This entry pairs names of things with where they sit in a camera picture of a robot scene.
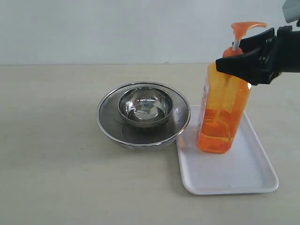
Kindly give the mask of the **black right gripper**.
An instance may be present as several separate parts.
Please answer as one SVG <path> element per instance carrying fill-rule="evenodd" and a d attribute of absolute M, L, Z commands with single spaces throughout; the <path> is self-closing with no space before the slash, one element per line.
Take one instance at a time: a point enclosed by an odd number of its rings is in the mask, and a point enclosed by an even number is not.
<path fill-rule="evenodd" d="M 216 69 L 251 85 L 270 84 L 282 73 L 300 71 L 300 32 L 293 27 L 270 28 L 240 41 L 243 54 L 216 60 Z"/>

